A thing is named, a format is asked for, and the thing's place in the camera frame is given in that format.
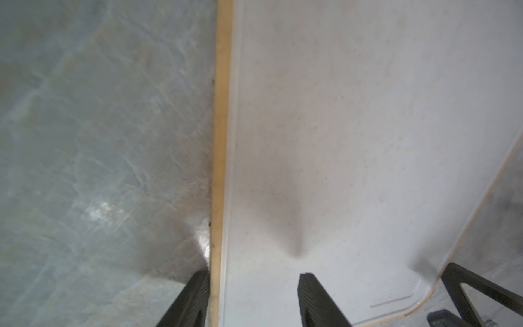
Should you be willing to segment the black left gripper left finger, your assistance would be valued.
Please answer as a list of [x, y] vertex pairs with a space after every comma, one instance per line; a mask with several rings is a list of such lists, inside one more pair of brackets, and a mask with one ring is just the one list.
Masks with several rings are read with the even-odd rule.
[[211, 292], [210, 273], [195, 272], [156, 327], [203, 327]]

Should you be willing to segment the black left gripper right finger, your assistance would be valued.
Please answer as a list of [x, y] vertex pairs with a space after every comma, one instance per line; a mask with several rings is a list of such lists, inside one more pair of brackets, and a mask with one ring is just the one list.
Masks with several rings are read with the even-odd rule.
[[349, 320], [313, 273], [300, 275], [297, 292], [302, 326], [351, 327]]

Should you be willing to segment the white cutting board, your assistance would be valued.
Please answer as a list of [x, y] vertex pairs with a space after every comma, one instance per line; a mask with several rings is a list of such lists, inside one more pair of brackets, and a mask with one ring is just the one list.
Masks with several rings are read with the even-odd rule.
[[211, 326], [405, 316], [522, 136], [521, 1], [219, 1]]

